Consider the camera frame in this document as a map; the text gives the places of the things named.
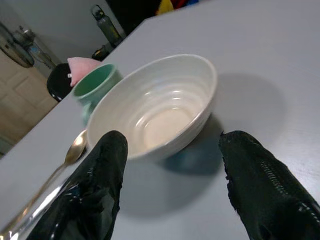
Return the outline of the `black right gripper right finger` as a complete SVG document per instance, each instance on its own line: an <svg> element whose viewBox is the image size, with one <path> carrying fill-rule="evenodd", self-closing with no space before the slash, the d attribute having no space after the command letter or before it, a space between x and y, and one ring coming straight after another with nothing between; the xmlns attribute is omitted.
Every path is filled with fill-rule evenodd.
<svg viewBox="0 0 320 240"><path fill-rule="evenodd" d="M289 168L247 132L218 142L229 201L251 240L318 240L320 205Z"/></svg>

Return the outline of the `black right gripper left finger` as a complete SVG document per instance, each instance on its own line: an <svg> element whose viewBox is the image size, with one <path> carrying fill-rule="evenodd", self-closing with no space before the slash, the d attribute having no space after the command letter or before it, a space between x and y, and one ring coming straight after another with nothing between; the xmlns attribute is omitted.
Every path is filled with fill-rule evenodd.
<svg viewBox="0 0 320 240"><path fill-rule="evenodd" d="M29 240L109 240L120 210L128 157L126 137L104 134L62 186Z"/></svg>

